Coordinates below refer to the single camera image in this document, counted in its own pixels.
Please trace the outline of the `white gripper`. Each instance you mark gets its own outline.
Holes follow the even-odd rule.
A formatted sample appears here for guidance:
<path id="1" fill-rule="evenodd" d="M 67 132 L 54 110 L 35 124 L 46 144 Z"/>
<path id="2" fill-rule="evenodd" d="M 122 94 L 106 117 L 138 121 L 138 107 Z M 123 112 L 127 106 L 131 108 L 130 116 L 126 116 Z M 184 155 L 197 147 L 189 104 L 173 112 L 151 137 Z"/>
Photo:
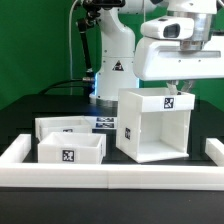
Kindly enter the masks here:
<path id="1" fill-rule="evenodd" d="M 224 36 L 213 36 L 200 51 L 181 51 L 179 41 L 143 37 L 137 44 L 134 74 L 143 81 L 167 82 L 171 95 L 194 88 L 195 79 L 224 78 Z"/>

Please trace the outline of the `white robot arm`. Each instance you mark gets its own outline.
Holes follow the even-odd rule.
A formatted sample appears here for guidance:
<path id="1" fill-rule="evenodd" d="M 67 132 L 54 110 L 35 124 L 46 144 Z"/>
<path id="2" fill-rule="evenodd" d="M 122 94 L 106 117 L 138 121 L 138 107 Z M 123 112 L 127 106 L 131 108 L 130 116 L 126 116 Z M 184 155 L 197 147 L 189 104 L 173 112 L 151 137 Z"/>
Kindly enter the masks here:
<path id="1" fill-rule="evenodd" d="M 138 82 L 167 82 L 174 89 L 179 80 L 188 91 L 195 80 L 224 78 L 224 36 L 214 30 L 224 0 L 81 0 L 86 17 L 79 22 L 84 33 L 98 25 L 101 31 L 101 68 L 91 98 L 113 101 L 121 88 Z M 167 14 L 141 25 L 142 38 L 118 18 L 119 14 Z"/>

